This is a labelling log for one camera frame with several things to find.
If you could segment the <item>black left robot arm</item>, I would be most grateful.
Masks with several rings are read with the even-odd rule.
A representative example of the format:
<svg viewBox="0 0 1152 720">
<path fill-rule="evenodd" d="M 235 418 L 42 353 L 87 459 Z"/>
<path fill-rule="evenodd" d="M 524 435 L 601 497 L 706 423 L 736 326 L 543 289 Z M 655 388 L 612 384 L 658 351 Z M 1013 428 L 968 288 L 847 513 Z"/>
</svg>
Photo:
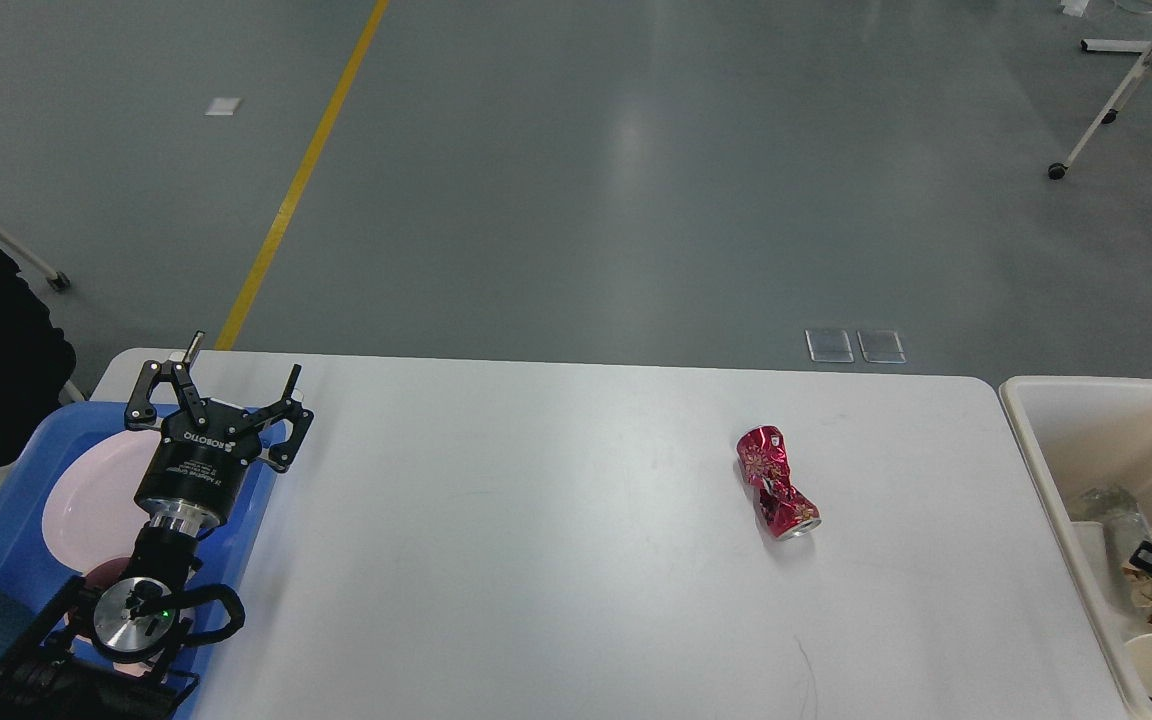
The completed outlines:
<svg viewBox="0 0 1152 720">
<path fill-rule="evenodd" d="M 170 719 L 243 628 L 236 584 L 314 414 L 301 365 L 270 406 L 234 406 L 200 395 L 197 355 L 142 365 L 123 424 L 152 452 L 115 493 L 141 529 L 113 579 L 70 575 L 0 653 L 0 719 Z"/>
</svg>

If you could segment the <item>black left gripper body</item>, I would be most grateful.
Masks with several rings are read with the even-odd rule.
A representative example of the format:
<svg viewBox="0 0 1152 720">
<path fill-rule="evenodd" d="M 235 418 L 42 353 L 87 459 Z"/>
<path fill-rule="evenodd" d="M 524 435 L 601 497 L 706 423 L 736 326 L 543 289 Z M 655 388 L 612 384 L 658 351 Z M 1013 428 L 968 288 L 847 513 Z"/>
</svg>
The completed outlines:
<svg viewBox="0 0 1152 720">
<path fill-rule="evenodd" d="M 251 424 L 255 415 L 247 407 L 206 404 L 200 427 L 184 409 L 164 420 L 156 454 L 134 492 L 147 526 L 211 530 L 228 523 L 248 468 L 262 454 L 260 434 L 271 425 Z"/>
</svg>

